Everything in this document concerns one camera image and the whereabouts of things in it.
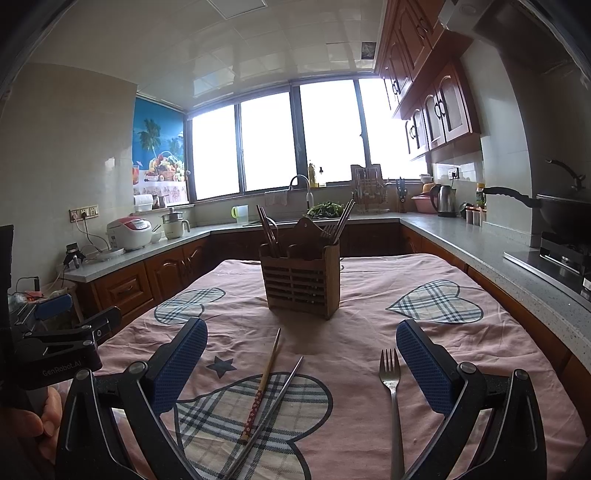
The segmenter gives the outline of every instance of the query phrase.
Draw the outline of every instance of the window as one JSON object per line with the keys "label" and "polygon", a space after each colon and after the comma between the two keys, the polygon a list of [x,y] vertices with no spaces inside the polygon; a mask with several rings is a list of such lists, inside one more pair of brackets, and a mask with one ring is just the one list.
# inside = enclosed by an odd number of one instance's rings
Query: window
{"label": "window", "polygon": [[198,200],[240,192],[233,105],[193,119],[193,165]]}
{"label": "window", "polygon": [[363,112],[368,132],[371,163],[379,163],[384,179],[417,179],[427,172],[425,161],[406,159],[404,120],[392,118],[384,81],[360,79]]}
{"label": "window", "polygon": [[318,181],[348,181],[351,165],[365,165],[359,108],[353,80],[300,86],[308,163]]}
{"label": "window", "polygon": [[234,101],[193,118],[198,200],[284,188],[310,163],[319,183],[349,182],[351,165],[379,163],[384,179],[427,172],[424,157],[408,160],[405,123],[392,118],[382,79],[304,83]]}
{"label": "window", "polygon": [[290,94],[241,104],[245,190],[286,186],[296,174]]}

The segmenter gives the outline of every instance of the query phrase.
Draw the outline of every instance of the gas stove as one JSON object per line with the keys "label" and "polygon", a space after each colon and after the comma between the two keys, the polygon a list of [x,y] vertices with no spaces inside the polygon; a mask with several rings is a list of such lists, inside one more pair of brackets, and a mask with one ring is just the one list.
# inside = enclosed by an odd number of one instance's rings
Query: gas stove
{"label": "gas stove", "polygon": [[542,233],[539,251],[505,252],[505,258],[546,280],[591,312],[591,245]]}

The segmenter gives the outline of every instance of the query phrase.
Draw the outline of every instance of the rice cooker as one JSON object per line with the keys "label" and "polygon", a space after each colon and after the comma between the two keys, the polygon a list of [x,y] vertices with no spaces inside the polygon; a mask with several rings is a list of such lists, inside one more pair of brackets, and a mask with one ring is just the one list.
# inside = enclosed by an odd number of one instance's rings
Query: rice cooker
{"label": "rice cooker", "polygon": [[152,239],[152,224],[140,217],[117,218],[107,225],[107,237],[112,250],[137,250]]}

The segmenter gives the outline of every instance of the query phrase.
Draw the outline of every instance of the ceiling tile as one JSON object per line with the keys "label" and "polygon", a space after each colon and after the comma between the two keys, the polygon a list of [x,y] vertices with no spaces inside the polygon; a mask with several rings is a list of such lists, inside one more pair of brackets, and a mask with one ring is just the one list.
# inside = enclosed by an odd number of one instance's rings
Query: ceiling tile
{"label": "ceiling tile", "polygon": [[298,65],[329,61],[329,53],[326,45],[313,45],[311,47],[295,48],[291,51],[294,62]]}
{"label": "ceiling tile", "polygon": [[258,55],[254,49],[244,40],[238,41],[233,45],[222,47],[212,52],[212,55],[219,58],[226,66],[232,68],[235,62],[251,60]]}
{"label": "ceiling tile", "polygon": [[273,12],[283,28],[299,27],[322,21],[317,0],[300,0],[273,7]]}
{"label": "ceiling tile", "polygon": [[266,73],[267,69],[259,59],[246,60],[238,63],[232,71],[240,79]]}
{"label": "ceiling tile", "polygon": [[274,32],[281,26],[270,8],[261,8],[230,20],[242,38],[251,38],[263,33]]}
{"label": "ceiling tile", "polygon": [[[175,29],[184,38],[223,20],[223,17],[206,0],[194,2],[168,18],[170,28]],[[164,36],[168,32],[169,30],[164,30],[158,33]]]}
{"label": "ceiling tile", "polygon": [[379,22],[383,5],[381,0],[361,0],[361,20]]}
{"label": "ceiling tile", "polygon": [[251,37],[246,43],[253,48],[258,57],[268,55],[269,53],[275,53],[276,51],[288,50],[290,48],[282,30]]}
{"label": "ceiling tile", "polygon": [[325,22],[325,43],[339,43],[344,41],[361,41],[361,22],[350,20],[345,22]]}
{"label": "ceiling tile", "polygon": [[361,41],[378,41],[379,22],[369,20],[361,21]]}
{"label": "ceiling tile", "polygon": [[267,70],[284,69],[287,62],[287,55],[284,51],[278,51],[269,55],[264,55],[260,58],[262,64]]}
{"label": "ceiling tile", "polygon": [[212,87],[220,87],[234,81],[234,72],[230,69],[222,68],[205,75],[202,79]]}
{"label": "ceiling tile", "polygon": [[361,59],[361,42],[331,43],[327,46],[329,60],[355,60]]}
{"label": "ceiling tile", "polygon": [[325,43],[322,24],[302,25],[288,28],[284,32],[291,48],[302,48]]}

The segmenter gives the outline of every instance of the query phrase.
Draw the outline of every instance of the power outlet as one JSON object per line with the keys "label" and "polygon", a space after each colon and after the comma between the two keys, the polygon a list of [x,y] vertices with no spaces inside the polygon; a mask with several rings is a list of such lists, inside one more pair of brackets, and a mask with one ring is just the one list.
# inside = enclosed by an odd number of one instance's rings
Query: power outlet
{"label": "power outlet", "polygon": [[74,208],[69,210],[70,212],[70,223],[74,223],[76,220],[82,220],[84,215],[86,214],[86,218],[94,218],[99,216],[99,206],[98,205],[91,205],[89,207],[80,207]]}
{"label": "power outlet", "polygon": [[457,180],[458,178],[460,178],[460,168],[459,167],[450,168],[447,171],[447,178],[449,180]]}

